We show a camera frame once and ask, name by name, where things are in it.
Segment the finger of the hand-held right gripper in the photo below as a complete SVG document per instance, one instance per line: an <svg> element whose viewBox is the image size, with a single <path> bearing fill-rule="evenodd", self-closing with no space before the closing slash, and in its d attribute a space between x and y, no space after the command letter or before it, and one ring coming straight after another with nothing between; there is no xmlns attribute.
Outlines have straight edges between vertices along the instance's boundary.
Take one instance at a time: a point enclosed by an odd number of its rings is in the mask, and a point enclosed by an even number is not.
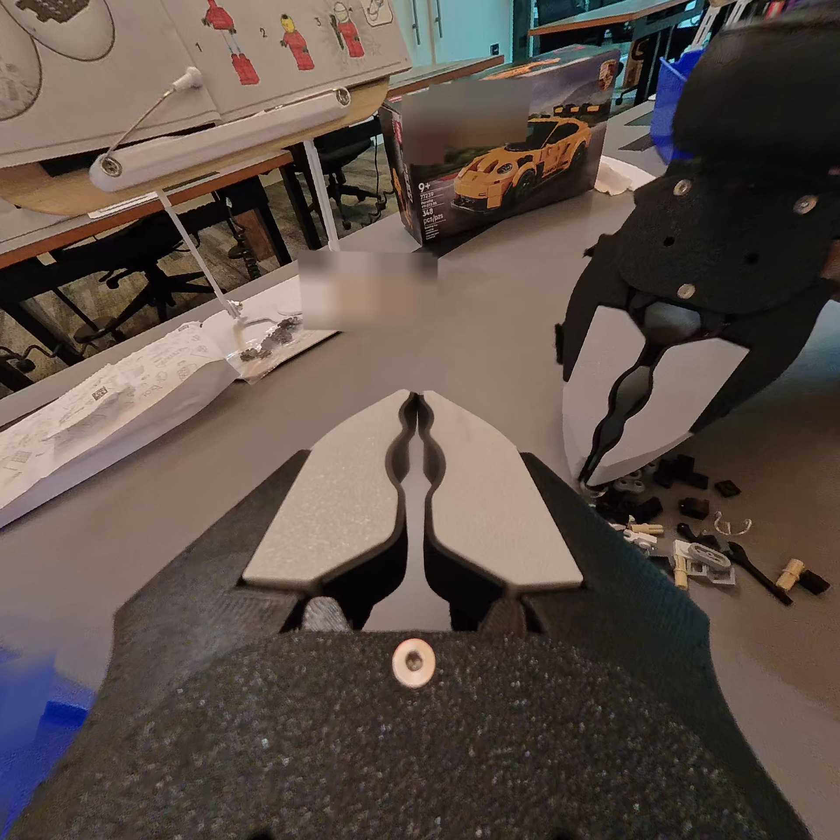
<svg viewBox="0 0 840 840"><path fill-rule="evenodd" d="M627 414L623 418L620 435L631 418L640 413L645 413L647 418L645 428L650 435L650 452L637 468L690 436L692 425L748 354L749 349L720 338L667 348L648 377L650 390L646 402L634 415ZM616 453L613 446L619 442L620 435L616 440L601 441L607 419L596 429L598 449L586 464L590 473L583 482L587 485L602 485L621 477L593 482L598 478L595 467L604 466L606 456Z"/></svg>
<svg viewBox="0 0 840 840"><path fill-rule="evenodd" d="M622 309L597 308L585 335L570 379L563 387L563 450L574 482L589 475L586 464L596 454L596 429L610 413L614 386L633 370L643 352L645 337ZM628 421L618 438L614 455L603 467L595 467L603 482L625 475L643 464L650 452L645 413Z"/></svg>

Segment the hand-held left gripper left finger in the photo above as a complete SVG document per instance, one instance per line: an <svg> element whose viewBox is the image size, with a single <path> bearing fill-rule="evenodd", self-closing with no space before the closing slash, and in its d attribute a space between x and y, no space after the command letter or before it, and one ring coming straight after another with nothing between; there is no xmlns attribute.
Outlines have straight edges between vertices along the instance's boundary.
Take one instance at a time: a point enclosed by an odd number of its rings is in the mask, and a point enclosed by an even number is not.
<svg viewBox="0 0 840 840"><path fill-rule="evenodd" d="M403 582L403 490L417 394L350 416L308 451L241 577L246 586L336 601L352 629Z"/></svg>

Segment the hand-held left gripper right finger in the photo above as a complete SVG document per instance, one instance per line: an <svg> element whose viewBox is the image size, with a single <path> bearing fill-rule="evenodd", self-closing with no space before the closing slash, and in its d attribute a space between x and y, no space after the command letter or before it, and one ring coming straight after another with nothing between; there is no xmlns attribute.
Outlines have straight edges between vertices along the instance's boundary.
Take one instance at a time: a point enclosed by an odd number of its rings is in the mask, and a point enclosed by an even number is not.
<svg viewBox="0 0 840 840"><path fill-rule="evenodd" d="M488 421L432 391L420 395L426 580L454 629L500 601L574 592L584 576L522 454Z"/></svg>

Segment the pile of small toy bricks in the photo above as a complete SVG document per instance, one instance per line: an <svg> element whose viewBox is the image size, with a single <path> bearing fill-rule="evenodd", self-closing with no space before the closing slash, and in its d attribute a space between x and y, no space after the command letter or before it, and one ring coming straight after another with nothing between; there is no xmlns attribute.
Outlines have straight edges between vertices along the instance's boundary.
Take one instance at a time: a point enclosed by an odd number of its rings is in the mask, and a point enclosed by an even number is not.
<svg viewBox="0 0 840 840"><path fill-rule="evenodd" d="M688 592L693 581L734 590L739 571L784 606L793 604L794 589L816 596L830 591L831 583L798 559L788 560L776 577L764 573L736 541L749 533L752 520L744 519L738 525L727 521L720 510L712 509L707 497L678 499L676 524L672 528L664 525L660 519L665 505L650 490L672 490L676 486L713 489L723 500L741 492L729 479L711 485L708 476L696 471L695 460L686 455L660 458L599 486L579 480L579 491L589 506L683 592Z"/></svg>

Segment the grey desk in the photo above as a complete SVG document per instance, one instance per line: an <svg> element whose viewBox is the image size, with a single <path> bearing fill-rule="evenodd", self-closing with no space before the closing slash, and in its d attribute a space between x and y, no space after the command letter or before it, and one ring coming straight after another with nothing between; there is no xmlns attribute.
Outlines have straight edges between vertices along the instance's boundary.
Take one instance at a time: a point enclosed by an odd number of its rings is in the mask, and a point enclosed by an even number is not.
<svg viewBox="0 0 840 840"><path fill-rule="evenodd" d="M564 320L584 249L631 195L590 192L509 219L444 255L425 321L340 335L254 385L234 383L183 425L2 531L2 647L55 656L99 688L112 615L258 483L346 417L399 389L435 391L565 480ZM716 505L775 576L792 558L831 582L785 606L740 574L692 584L730 708L814 837L838 836L838 304L766 391L682 448L741 495Z"/></svg>

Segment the blue plastic crate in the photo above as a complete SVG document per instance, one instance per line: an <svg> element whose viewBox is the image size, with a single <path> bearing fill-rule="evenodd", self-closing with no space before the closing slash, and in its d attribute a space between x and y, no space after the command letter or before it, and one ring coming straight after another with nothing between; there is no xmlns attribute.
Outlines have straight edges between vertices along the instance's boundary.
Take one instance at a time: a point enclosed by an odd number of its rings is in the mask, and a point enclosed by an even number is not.
<svg viewBox="0 0 840 840"><path fill-rule="evenodd" d="M685 154L676 150L673 138L673 120L679 99L691 71L703 56L704 48L688 49L675 61L660 58L657 90L649 128L649 136L659 158L666 165L672 160L684 160Z"/></svg>

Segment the clear bag of small parts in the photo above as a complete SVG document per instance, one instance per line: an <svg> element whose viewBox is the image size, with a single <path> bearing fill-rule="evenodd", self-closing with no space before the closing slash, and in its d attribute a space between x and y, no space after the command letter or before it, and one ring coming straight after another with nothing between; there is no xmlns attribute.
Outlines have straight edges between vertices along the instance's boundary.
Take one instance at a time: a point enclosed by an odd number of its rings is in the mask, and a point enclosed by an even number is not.
<svg viewBox="0 0 840 840"><path fill-rule="evenodd" d="M307 336L301 311L280 311L279 318L241 318L234 322L234 349L226 359L238 382L253 384L303 352Z"/></svg>

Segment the black toy car box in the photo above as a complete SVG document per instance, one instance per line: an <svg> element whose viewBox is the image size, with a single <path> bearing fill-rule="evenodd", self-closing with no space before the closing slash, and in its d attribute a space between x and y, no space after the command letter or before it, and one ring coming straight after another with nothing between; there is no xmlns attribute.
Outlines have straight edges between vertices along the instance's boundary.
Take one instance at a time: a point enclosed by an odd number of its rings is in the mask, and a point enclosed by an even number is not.
<svg viewBox="0 0 840 840"><path fill-rule="evenodd" d="M590 191L623 68L570 45L386 100L399 213L422 246Z"/></svg>

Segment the black office chair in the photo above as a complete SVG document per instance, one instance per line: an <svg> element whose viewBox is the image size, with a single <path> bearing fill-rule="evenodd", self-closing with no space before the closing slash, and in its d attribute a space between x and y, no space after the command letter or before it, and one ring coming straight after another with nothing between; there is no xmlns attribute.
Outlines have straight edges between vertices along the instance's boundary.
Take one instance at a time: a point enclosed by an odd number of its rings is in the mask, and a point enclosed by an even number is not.
<svg viewBox="0 0 840 840"><path fill-rule="evenodd" d="M213 294L208 283L197 283L206 280L202 271L169 276L160 268L160 260L183 243L183 237L170 218L165 213L157 213L105 238L55 252L55 263L48 266L50 277L58 282L55 294L83 322L74 335L75 341L90 345L107 336L124 341L120 327L143 308L152 307L163 322L169 318L166 310L175 305L174 294ZM100 282L111 289L118 288L122 279L135 273L143 275L146 284L116 318L92 320L60 291L60 287L97 272L104 274Z"/></svg>

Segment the blue plastic bin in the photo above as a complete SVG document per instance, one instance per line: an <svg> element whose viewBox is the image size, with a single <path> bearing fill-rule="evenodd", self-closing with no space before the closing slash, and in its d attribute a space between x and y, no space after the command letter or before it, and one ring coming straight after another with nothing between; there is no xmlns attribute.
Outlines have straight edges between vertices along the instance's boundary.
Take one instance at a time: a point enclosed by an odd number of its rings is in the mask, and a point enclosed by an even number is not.
<svg viewBox="0 0 840 840"><path fill-rule="evenodd" d="M1 647L2 838L73 743L96 698L60 673L55 658Z"/></svg>

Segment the toy instruction booklet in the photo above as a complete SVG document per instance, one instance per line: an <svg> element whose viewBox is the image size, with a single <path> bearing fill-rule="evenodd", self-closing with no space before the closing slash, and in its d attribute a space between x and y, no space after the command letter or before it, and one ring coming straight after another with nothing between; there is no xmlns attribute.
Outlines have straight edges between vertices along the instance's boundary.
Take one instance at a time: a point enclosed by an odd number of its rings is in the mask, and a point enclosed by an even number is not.
<svg viewBox="0 0 840 840"><path fill-rule="evenodd" d="M225 123L411 66L390 2L2 1L2 167Z"/></svg>

